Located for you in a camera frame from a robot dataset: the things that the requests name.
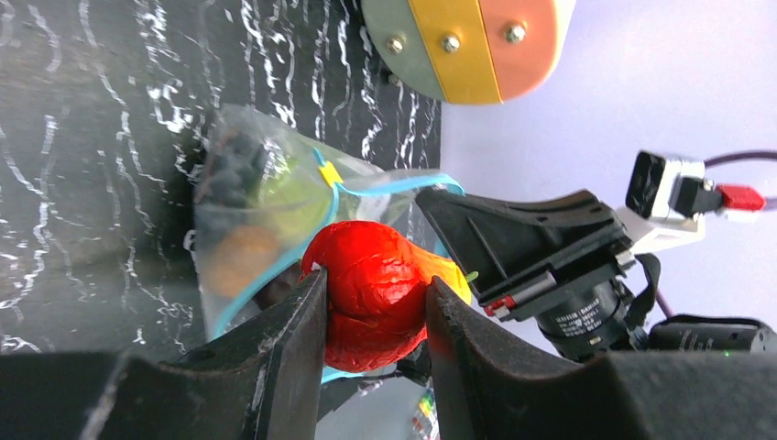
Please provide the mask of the green cabbage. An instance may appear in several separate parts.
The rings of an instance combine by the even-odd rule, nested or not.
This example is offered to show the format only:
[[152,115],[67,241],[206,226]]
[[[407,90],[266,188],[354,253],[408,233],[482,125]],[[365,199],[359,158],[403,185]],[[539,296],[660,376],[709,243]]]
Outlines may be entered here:
[[331,201],[332,190],[315,158],[290,157],[267,162],[249,207],[255,222],[292,247],[320,229]]

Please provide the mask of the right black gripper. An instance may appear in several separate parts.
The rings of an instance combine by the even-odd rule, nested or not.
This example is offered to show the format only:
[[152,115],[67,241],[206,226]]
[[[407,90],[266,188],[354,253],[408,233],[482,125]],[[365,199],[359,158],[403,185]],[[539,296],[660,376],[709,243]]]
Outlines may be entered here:
[[651,329],[661,263],[637,256],[647,287],[635,296],[615,279],[632,241],[616,212],[582,190],[540,203],[512,203],[444,190],[415,203],[464,274],[484,312],[501,321],[535,317],[559,355],[586,362],[605,351],[776,353],[776,331],[742,317],[672,315]]

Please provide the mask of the black grape bunch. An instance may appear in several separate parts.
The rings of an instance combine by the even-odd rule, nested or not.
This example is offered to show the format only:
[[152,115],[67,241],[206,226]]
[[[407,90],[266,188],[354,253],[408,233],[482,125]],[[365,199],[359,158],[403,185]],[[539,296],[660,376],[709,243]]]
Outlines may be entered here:
[[206,158],[194,203],[247,208],[268,161],[264,146],[246,133],[231,131]]

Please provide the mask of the red strawberry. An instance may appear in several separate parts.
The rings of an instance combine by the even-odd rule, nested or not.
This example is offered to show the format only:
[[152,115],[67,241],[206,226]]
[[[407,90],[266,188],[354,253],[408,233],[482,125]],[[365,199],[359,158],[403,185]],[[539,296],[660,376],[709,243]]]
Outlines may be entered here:
[[327,273],[326,366],[348,373],[382,369],[427,339],[426,290],[444,281],[465,303],[473,294],[450,259],[378,222],[325,226],[301,259],[301,275]]

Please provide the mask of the orange fruit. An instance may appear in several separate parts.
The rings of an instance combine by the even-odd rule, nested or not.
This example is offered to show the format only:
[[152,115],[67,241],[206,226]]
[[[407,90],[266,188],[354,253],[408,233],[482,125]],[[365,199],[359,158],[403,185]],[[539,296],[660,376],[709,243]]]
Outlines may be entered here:
[[201,266],[202,284],[211,294],[234,299],[277,261],[280,251],[272,230],[258,225],[238,226],[206,252]]

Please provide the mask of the clear zip top bag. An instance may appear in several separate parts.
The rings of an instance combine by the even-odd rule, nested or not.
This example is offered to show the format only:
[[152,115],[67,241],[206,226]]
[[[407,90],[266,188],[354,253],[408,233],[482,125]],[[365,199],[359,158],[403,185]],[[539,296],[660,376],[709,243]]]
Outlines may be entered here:
[[208,338],[274,303],[282,276],[331,223],[380,222],[444,255],[414,202],[426,187],[463,193],[439,170],[382,170],[252,107],[224,106],[194,192],[193,259]]

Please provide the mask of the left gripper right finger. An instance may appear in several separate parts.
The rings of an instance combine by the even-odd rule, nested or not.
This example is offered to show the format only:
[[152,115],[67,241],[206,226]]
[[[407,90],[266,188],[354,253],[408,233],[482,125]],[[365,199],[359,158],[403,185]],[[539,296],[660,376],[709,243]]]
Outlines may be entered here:
[[466,305],[426,293],[432,382],[445,439],[773,439],[776,358],[607,352],[576,364]]

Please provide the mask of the round drawer cabinet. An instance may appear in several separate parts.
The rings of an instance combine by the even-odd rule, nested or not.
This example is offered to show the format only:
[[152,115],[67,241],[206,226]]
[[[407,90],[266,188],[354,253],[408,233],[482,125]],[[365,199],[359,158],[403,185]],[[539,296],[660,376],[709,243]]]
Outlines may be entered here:
[[500,104],[553,73],[575,0],[363,0],[393,83],[455,105]]

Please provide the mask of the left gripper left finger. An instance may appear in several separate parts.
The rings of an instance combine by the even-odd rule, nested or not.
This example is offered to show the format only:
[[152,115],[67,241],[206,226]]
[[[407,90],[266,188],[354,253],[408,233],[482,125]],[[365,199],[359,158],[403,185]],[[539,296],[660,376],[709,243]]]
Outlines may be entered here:
[[327,276],[174,362],[127,353],[1,359],[4,439],[311,439]]

